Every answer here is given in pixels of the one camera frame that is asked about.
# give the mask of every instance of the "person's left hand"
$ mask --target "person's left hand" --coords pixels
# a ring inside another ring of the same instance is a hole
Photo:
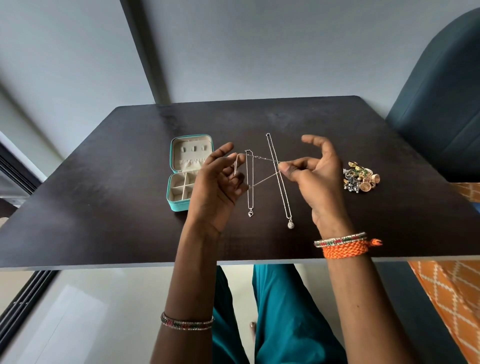
[[[233,175],[237,153],[224,157],[232,149],[232,142],[222,145],[198,171],[186,224],[208,224],[219,233],[225,228],[236,201],[248,190],[243,173]],[[237,167],[244,162],[245,155],[240,154]]]

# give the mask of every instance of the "chair backrest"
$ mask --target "chair backrest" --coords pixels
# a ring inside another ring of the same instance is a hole
[[[480,8],[428,44],[386,121],[450,182],[480,182]]]

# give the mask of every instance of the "forearm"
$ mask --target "forearm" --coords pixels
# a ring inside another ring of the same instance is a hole
[[[333,224],[336,237],[354,233]],[[349,363],[413,363],[410,342],[368,255],[328,259]]]
[[[166,316],[180,321],[212,318],[218,238],[215,229],[187,220],[175,259]],[[162,325],[152,363],[208,363],[211,354],[211,330],[184,331]]]

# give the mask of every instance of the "pants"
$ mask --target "pants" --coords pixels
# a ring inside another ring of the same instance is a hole
[[[293,264],[255,265],[256,363],[346,363],[347,356]],[[213,362],[248,363],[227,277],[217,268]]]

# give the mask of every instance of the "table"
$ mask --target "table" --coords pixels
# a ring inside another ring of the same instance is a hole
[[[379,173],[367,194],[345,191],[355,226],[384,241],[381,260],[480,255],[480,215],[361,98],[307,97],[118,107],[80,144],[0,230],[1,269],[171,265],[187,212],[166,200],[172,138],[211,135],[270,158],[319,156],[304,133],[325,135],[345,165],[354,160]],[[259,181],[274,172],[255,160]],[[322,258],[311,209],[286,181],[295,228],[275,178],[255,188],[254,216],[238,203],[218,260],[302,262]]]

